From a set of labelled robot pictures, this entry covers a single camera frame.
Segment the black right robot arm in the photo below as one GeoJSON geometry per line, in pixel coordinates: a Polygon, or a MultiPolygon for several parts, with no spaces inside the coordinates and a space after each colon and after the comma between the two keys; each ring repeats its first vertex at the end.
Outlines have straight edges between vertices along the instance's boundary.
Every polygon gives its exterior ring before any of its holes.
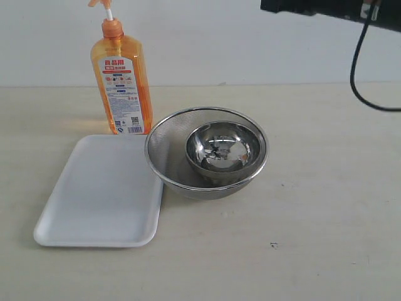
{"type": "Polygon", "coordinates": [[[359,23],[366,21],[370,8],[374,8],[371,25],[400,31],[399,0],[266,0],[260,4],[261,10],[270,13],[286,12],[305,16],[322,14],[359,23]]]}

